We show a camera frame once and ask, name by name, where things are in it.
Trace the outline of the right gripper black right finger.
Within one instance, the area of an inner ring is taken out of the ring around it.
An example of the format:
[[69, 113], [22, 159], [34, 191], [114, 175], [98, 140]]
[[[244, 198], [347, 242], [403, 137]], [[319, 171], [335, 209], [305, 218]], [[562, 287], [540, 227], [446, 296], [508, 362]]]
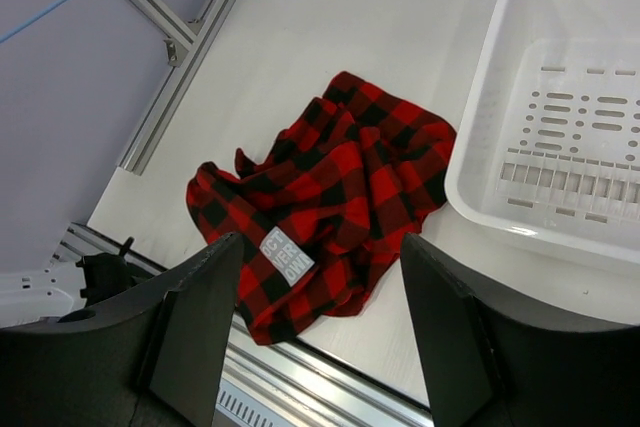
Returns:
[[401, 270], [435, 425], [638, 425], [638, 327], [536, 300], [417, 234]]

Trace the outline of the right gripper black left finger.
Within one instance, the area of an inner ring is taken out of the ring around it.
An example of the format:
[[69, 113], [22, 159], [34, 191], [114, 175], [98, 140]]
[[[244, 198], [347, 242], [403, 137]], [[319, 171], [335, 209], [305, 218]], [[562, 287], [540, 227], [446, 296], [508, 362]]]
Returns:
[[5, 426], [209, 426], [243, 240], [56, 320], [1, 332]]

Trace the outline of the red black plaid shirt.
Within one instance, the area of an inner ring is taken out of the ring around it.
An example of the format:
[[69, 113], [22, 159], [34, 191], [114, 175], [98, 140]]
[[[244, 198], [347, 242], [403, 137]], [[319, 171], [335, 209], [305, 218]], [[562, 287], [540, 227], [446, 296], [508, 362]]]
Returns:
[[361, 312], [404, 236], [445, 204], [455, 139], [440, 116], [342, 72], [264, 161], [198, 168], [187, 208], [207, 242], [242, 235], [236, 304], [256, 343]]

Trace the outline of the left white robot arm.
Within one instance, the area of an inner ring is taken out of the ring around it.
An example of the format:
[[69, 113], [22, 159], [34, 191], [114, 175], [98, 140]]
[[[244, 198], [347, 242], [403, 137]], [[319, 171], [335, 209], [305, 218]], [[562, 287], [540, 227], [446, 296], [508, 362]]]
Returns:
[[135, 279], [147, 279], [164, 269], [133, 252], [126, 243], [69, 230], [53, 258], [43, 267], [11, 272], [1, 271], [1, 326], [13, 327], [62, 317], [86, 305], [81, 290], [86, 287], [82, 257], [95, 254], [124, 254], [133, 266]]

